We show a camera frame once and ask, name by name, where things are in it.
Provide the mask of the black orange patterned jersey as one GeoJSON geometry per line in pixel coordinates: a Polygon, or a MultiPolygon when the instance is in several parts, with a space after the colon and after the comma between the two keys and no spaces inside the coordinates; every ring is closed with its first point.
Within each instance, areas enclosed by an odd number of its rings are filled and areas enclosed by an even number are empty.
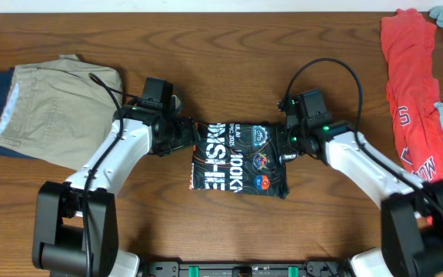
{"type": "Polygon", "coordinates": [[[286,166],[280,160],[277,125],[196,125],[189,188],[286,198],[286,166]]]}

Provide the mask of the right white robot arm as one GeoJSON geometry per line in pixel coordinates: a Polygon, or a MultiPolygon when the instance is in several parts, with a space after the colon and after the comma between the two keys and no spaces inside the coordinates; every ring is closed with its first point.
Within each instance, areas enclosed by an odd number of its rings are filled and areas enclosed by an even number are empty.
{"type": "Polygon", "coordinates": [[[310,155],[346,175],[381,210],[381,246],[348,261],[352,276],[435,276],[443,272],[443,180],[405,171],[348,122],[279,125],[282,161],[310,155]]]}

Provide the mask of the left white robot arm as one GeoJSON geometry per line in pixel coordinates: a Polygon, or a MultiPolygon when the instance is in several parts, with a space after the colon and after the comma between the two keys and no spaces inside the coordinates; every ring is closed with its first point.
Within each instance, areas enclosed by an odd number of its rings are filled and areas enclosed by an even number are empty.
{"type": "Polygon", "coordinates": [[[118,246],[115,198],[146,155],[199,140],[191,117],[125,105],[92,157],[63,183],[38,191],[32,263],[51,276],[137,276],[140,259],[118,246]]]}

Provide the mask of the folded khaki pants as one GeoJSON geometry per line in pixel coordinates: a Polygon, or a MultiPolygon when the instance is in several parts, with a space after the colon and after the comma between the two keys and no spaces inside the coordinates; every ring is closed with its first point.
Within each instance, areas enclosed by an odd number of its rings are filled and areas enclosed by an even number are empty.
{"type": "Polygon", "coordinates": [[[76,55],[17,65],[0,116],[0,146],[78,170],[108,135],[121,93],[115,69],[76,55]]]}

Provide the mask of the red t-shirt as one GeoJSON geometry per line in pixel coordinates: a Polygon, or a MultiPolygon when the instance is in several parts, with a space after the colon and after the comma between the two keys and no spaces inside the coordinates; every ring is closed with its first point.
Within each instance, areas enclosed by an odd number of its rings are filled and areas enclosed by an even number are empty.
{"type": "Polygon", "coordinates": [[[413,8],[381,20],[395,148],[403,168],[429,182],[443,179],[443,130],[435,107],[440,88],[432,74],[435,32],[413,8]]]}

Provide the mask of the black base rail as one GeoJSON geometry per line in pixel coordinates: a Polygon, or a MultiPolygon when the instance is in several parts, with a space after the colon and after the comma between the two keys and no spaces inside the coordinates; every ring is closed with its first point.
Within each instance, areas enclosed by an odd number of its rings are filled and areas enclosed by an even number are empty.
{"type": "Polygon", "coordinates": [[[310,259],[302,263],[142,262],[138,277],[352,277],[346,262],[310,259]]]}

